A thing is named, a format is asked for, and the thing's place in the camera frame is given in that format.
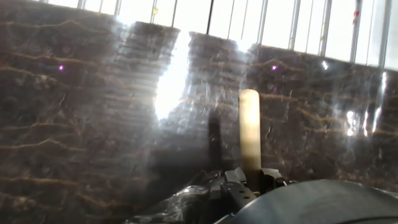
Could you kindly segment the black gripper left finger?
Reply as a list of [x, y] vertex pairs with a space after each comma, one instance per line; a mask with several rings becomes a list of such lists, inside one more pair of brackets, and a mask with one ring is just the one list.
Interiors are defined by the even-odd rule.
[[256, 199], [256, 195], [246, 184], [246, 176], [240, 167], [218, 174], [210, 182], [210, 213], [234, 214]]

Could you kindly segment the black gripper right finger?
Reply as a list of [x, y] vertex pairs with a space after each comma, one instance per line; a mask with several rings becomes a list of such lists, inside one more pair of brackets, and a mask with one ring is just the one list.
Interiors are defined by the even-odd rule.
[[283, 177], [277, 169], [262, 168], [260, 171], [260, 193], [267, 193], [279, 187], [295, 183], [295, 180]]

